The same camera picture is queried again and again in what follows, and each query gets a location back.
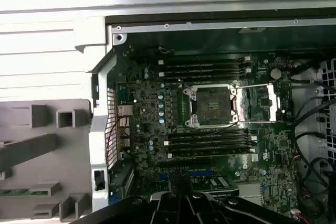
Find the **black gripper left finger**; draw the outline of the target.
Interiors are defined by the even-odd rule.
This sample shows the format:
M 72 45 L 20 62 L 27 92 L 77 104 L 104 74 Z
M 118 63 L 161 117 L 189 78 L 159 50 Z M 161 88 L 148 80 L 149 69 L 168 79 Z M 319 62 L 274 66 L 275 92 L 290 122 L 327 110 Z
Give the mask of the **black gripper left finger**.
M 178 223 L 180 196 L 170 192 L 154 194 L 150 202 L 132 196 L 92 212 L 76 223 Z

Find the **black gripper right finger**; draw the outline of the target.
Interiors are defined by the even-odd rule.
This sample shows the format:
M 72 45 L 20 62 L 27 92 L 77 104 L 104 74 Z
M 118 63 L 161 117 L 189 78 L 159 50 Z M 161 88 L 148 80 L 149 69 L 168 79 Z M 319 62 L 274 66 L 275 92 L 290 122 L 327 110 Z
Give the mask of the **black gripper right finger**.
M 196 223 L 299 223 L 240 197 L 228 197 L 223 203 L 210 200 L 206 193 L 187 196 Z

